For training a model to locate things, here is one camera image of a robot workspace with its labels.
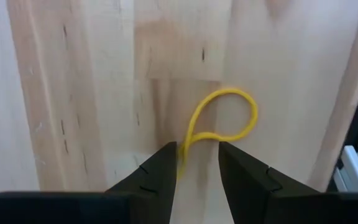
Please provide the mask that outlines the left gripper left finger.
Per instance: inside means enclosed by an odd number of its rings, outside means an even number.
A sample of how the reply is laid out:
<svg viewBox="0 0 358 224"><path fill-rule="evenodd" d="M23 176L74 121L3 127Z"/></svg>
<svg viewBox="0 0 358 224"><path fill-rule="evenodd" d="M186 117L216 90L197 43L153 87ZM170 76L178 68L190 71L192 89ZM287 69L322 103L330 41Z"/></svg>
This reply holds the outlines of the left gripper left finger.
<svg viewBox="0 0 358 224"><path fill-rule="evenodd" d="M177 182L177 143L169 142L106 192L124 197L131 223L169 224Z"/></svg>

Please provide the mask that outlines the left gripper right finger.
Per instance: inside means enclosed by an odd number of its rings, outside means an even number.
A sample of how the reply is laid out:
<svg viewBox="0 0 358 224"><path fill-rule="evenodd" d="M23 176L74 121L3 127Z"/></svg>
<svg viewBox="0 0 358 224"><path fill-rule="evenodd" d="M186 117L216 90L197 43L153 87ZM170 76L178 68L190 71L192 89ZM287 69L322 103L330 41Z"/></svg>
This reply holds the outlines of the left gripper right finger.
<svg viewBox="0 0 358 224"><path fill-rule="evenodd" d="M218 160L235 223L301 223L300 198L319 194L228 142Z"/></svg>

